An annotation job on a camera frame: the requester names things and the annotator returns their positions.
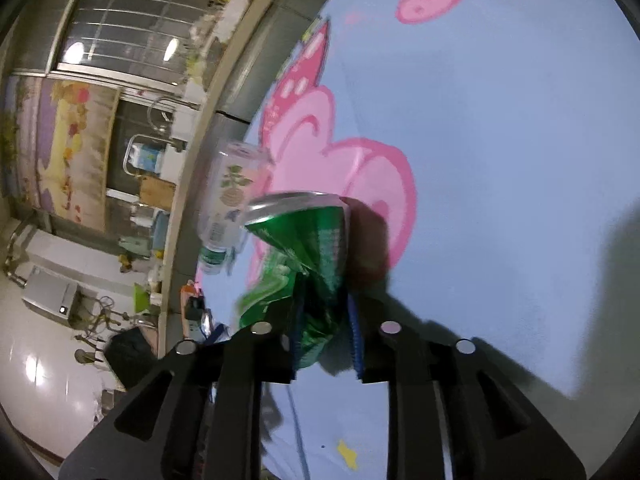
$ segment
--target water bottle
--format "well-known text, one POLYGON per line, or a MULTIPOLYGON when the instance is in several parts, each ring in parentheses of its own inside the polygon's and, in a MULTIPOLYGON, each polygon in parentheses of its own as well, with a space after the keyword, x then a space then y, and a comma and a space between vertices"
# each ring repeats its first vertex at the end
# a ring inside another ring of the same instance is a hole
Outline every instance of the water bottle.
POLYGON ((219 150, 198 216, 199 259, 204 273, 218 274, 238 244, 242 213, 264 182, 269 163, 268 152, 245 142, 231 141, 219 150))

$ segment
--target bottle label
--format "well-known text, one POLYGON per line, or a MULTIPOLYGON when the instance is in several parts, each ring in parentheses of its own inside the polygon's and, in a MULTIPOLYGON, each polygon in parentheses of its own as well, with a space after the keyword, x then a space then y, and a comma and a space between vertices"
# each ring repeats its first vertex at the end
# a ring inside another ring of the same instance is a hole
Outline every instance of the bottle label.
POLYGON ((251 184, 255 170, 244 167, 247 160, 227 156, 218 170, 212 186, 213 201, 205 244, 223 248, 234 247, 240 239, 241 214, 251 199, 251 184))
POLYGON ((207 265, 222 265, 225 262, 226 251, 211 251, 206 247, 200 249, 200 259, 207 265))

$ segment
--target water heater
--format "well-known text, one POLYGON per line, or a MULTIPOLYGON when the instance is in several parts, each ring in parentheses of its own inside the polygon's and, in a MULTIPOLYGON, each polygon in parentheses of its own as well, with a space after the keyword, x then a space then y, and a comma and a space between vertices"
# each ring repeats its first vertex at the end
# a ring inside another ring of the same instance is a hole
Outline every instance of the water heater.
POLYGON ((34 312, 70 326, 69 320, 80 302, 78 283, 33 267, 22 293, 22 300, 34 312))

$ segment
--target floor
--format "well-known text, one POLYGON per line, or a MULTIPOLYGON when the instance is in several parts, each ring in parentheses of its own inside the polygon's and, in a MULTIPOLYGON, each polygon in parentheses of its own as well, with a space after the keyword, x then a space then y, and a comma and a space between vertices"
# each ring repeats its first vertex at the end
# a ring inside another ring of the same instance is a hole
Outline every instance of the floor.
MULTIPOLYGON (((28 265, 20 266, 22 275, 28 265)), ((132 314, 127 296, 88 290, 108 294, 114 310, 132 314)), ((20 294, 0 274, 0 402, 21 433, 64 458, 93 427, 100 393, 116 387, 116 379, 100 363, 78 364, 75 350, 92 349, 71 329, 29 310, 20 294)))
POLYGON ((33 453, 36 460, 40 462, 40 465, 45 469, 47 473, 51 475, 54 480, 57 480, 58 475, 60 474, 60 468, 58 466, 53 465, 51 462, 41 457, 37 453, 33 453))

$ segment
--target metal screw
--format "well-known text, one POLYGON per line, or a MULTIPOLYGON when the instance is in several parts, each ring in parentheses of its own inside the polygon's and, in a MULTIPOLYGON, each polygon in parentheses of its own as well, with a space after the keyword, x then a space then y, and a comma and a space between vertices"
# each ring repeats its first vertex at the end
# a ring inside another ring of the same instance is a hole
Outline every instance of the metal screw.
POLYGON ((469 339, 461 339, 456 343, 456 350, 461 354, 472 354, 476 351, 476 345, 469 341, 469 339))
POLYGON ((197 349, 198 345, 196 345, 195 341, 184 339, 175 346, 175 353, 178 355, 189 355, 193 354, 197 349))
POLYGON ((400 323, 395 321, 385 321, 382 325, 380 325, 380 330, 385 334, 397 334, 402 330, 402 326, 400 323))
POLYGON ((258 321, 251 327, 251 332, 255 335, 265 335, 271 332, 271 323, 267 321, 258 321))

